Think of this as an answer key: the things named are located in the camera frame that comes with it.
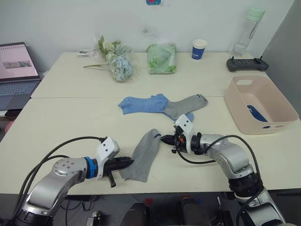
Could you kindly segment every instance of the remote controller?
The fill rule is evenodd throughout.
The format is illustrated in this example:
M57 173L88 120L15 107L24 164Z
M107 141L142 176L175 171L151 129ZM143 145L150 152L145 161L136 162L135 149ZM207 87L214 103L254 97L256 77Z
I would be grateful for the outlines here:
M269 65L262 60L262 57L254 59L231 59L227 60L227 68L230 72L240 71L240 70L259 70L261 72L267 70Z

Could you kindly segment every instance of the power outlet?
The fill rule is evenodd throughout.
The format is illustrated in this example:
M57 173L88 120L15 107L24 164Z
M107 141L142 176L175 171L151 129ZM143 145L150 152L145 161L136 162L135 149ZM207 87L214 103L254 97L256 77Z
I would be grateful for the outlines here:
M146 4L148 5L159 5L161 0L146 0Z

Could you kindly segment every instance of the blue ring joint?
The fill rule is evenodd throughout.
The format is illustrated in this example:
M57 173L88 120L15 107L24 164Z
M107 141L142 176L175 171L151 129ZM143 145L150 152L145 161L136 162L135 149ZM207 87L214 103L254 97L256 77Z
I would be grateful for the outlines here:
M94 177L95 171L97 170L97 165L94 165L94 162L89 157L85 157L85 159L89 162L90 165L90 175L88 175L88 179L91 179Z

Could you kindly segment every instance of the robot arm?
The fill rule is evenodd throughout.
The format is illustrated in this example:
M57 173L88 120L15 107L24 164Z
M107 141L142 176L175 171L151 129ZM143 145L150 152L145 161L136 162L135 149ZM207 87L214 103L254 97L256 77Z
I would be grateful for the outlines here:
M245 225L262 226L279 225L285 220L273 202L258 175L254 173L249 158L244 150L228 139L222 139L207 147L222 135L200 134L195 135L192 123L182 115L175 122L175 135L166 135L161 140L175 145L181 152L188 154L203 154L214 159L229 179L230 189L234 191L238 202L242 205L252 196L258 194L242 213Z
M64 158L57 161L51 172L34 187L13 225L51 226L52 217L69 189L85 179L107 176L114 187L116 183L111 171L123 169L133 162L129 157L114 158L119 150L116 141L108 137L98 147L94 159Z

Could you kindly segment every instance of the paper cup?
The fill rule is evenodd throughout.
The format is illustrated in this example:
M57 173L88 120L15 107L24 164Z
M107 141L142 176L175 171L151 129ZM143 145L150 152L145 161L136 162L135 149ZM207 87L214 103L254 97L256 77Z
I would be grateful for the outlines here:
M203 56L203 53L205 51L205 48L207 46L207 42L203 39L195 39L193 42L192 47L192 59L200 60Z

